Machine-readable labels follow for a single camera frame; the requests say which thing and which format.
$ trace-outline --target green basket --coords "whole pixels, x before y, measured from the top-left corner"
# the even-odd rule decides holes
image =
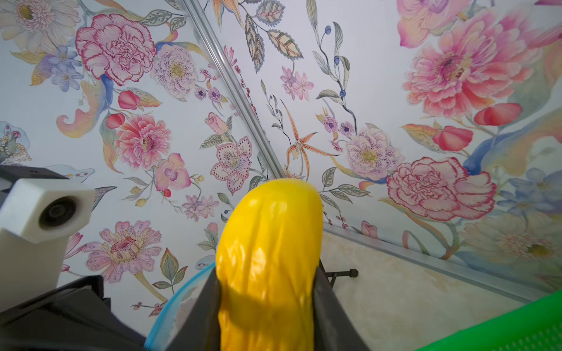
[[[562,291],[418,351],[562,351]]]

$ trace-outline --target floral wallpaper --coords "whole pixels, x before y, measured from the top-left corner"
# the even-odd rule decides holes
[[[560,0],[201,6],[327,223],[562,289]]]
[[[0,163],[96,189],[59,284],[102,275],[146,335],[269,170],[174,0],[0,0],[0,29]]]

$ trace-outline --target black bracket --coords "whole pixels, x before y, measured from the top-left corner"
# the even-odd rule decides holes
[[[355,278],[356,276],[359,275],[359,271],[356,269],[350,269],[349,271],[343,271],[343,272],[326,272],[326,270],[324,269],[324,265],[322,265],[322,261],[320,261],[320,269],[322,270],[322,272],[324,273],[324,275],[326,276],[326,278],[328,279],[328,281],[330,282],[330,286],[333,288],[334,287],[334,283],[336,282],[336,277],[351,277],[351,278]]]

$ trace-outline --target yellow object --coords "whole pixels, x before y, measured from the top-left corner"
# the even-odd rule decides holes
[[[273,180],[242,199],[216,255],[222,351],[314,349],[322,227],[320,196],[304,181]]]

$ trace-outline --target camera lens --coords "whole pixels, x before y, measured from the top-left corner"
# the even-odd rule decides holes
[[[43,228],[53,228],[67,223],[76,212],[76,202],[64,197],[57,199],[49,204],[39,217],[39,226]]]

